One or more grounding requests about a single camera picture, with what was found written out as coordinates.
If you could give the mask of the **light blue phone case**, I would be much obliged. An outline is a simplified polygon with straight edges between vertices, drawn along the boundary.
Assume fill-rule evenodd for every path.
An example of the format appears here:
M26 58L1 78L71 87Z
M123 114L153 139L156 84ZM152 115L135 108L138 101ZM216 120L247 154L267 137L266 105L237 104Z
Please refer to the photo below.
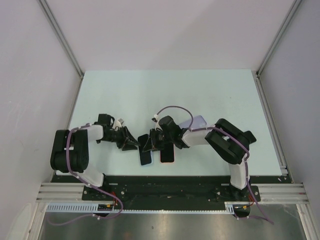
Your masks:
M139 152L139 162L141 166L148 166L151 165L153 163L153 152L149 151L149 152Z

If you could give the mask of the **blue phone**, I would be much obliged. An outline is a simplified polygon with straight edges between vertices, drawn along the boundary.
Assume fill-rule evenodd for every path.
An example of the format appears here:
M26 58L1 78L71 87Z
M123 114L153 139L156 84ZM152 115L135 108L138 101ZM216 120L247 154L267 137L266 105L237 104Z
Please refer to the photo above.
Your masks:
M148 134L138 137L139 160L141 166L150 165L153 162L152 142Z

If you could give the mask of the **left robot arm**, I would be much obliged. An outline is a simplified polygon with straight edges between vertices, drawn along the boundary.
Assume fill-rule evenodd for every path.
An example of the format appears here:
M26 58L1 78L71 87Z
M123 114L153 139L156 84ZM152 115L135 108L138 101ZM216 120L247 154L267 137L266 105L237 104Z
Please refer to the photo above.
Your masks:
M90 143L110 142L122 151L136 150L140 144L124 125L123 119L100 113L97 121L71 130L55 132L50 156L54 171L70 174L93 188L93 194L100 200L110 196L111 188L104 184L105 175L90 164Z

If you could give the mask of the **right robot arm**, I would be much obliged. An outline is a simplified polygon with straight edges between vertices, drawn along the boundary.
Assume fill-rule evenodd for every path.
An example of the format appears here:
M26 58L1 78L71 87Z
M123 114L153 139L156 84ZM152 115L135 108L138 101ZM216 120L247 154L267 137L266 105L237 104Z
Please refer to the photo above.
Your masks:
M250 145L257 141L250 131L243 132L224 118L199 128L181 127L169 115L162 118L155 115L152 121L155 127L149 131L143 152L161 151L169 144L180 150L209 145L229 165L231 196L237 201L248 196L250 176L246 161Z

